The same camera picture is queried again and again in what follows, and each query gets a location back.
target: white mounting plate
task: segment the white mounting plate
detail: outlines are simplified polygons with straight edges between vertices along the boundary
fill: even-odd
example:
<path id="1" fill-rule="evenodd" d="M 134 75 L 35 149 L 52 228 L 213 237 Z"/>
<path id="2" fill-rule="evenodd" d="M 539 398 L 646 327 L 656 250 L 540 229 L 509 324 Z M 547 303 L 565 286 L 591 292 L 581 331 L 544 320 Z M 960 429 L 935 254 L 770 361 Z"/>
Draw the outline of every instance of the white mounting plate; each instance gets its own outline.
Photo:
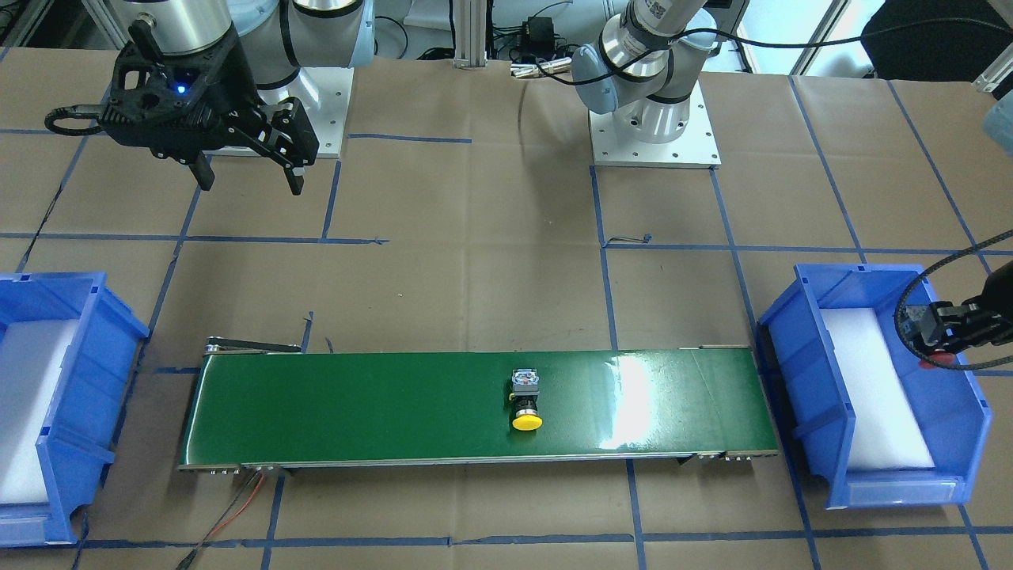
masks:
<path id="1" fill-rule="evenodd" d="M 344 67 L 306 67 L 313 83 L 320 89 L 319 109 L 307 105 L 310 123 L 320 141 L 317 158 L 340 158 L 344 141 L 344 120 L 348 115 L 352 98 L 352 79 L 355 69 Z M 248 148 L 227 146 L 208 154 L 222 156 L 258 156 Z"/>
<path id="2" fill-rule="evenodd" d="M 690 94 L 691 114 L 683 135 L 670 143 L 637 140 L 633 127 L 613 118 L 613 113 L 591 115 L 591 143 L 599 166 L 654 168 L 710 168 L 721 163 L 700 83 Z"/>

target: green conveyor belt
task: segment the green conveyor belt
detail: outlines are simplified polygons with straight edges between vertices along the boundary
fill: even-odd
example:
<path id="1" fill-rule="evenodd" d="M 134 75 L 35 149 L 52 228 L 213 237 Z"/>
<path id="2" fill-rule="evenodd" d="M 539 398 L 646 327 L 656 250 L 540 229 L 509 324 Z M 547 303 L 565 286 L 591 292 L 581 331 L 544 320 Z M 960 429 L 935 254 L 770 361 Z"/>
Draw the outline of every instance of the green conveyor belt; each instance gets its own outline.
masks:
<path id="1" fill-rule="evenodd" d="M 541 379 L 511 427 L 515 369 Z M 211 355 L 180 469 L 468 464 L 777 452 L 749 349 Z"/>

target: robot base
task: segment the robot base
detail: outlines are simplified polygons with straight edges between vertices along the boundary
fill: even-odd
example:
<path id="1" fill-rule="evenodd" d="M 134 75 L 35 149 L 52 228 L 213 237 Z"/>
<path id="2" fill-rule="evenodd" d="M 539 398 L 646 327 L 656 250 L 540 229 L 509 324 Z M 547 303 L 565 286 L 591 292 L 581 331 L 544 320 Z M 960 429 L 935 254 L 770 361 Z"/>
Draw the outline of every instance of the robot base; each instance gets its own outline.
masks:
<path id="1" fill-rule="evenodd" d="M 591 112 L 595 164 L 653 168 L 710 168 L 720 165 L 720 153 L 699 83 L 693 87 L 690 103 L 693 114 L 686 123 L 686 130 L 670 143 L 643 142 L 634 137 L 630 126 L 615 120 L 614 113 Z"/>
<path id="2" fill-rule="evenodd" d="M 344 141 L 344 121 L 348 115 L 348 101 L 352 99 L 354 69 L 344 67 L 304 67 L 292 83 L 274 89 L 260 91 L 260 96 L 268 103 L 294 95 L 306 106 L 306 112 L 313 124 L 320 150 L 317 158 L 340 158 L 341 143 Z M 210 152 L 222 156 L 256 156 L 248 148 L 228 146 Z"/>

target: yellow button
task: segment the yellow button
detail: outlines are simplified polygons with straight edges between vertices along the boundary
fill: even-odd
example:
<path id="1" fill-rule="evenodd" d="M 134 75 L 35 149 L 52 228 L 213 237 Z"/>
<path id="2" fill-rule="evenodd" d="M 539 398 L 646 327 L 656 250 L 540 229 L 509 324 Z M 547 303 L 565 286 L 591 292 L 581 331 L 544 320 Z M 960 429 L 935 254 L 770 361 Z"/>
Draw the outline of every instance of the yellow button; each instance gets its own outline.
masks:
<path id="1" fill-rule="evenodd" d="M 533 414 L 525 414 L 520 418 L 514 418 L 512 423 L 516 429 L 521 431 L 532 431 L 542 427 L 542 418 Z"/>

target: brown floor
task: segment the brown floor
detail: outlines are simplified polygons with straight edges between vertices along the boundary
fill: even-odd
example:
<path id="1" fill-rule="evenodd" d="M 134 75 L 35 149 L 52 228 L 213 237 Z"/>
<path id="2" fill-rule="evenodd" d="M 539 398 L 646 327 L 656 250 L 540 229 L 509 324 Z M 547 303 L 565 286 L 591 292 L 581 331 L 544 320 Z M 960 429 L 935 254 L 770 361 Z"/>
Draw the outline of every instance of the brown floor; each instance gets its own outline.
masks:
<path id="1" fill-rule="evenodd" d="M 311 352 L 752 344 L 794 263 L 929 264 L 1013 209 L 1013 161 L 980 129 L 994 100 L 967 84 L 895 82 L 895 99 L 883 81 L 705 74 L 712 176 L 589 168 L 564 86 L 385 60 L 357 72 L 360 136 L 302 196 L 275 165 L 225 157 L 200 192 L 145 149 L 41 132 L 50 108 L 101 97 L 112 57 L 0 56 L 0 269 L 107 271 L 154 330 L 82 569 L 174 567 L 235 492 L 173 470 L 209 335 L 298 343 L 313 312 Z M 933 282 L 959 302 L 986 274 L 971 257 Z M 996 417 L 965 514 L 825 511 L 826 485 L 784 457 L 308 470 L 271 481 L 194 568 L 1011 568 L 1011 375 L 979 377 Z M 0 551 L 0 567 L 76 556 Z"/>

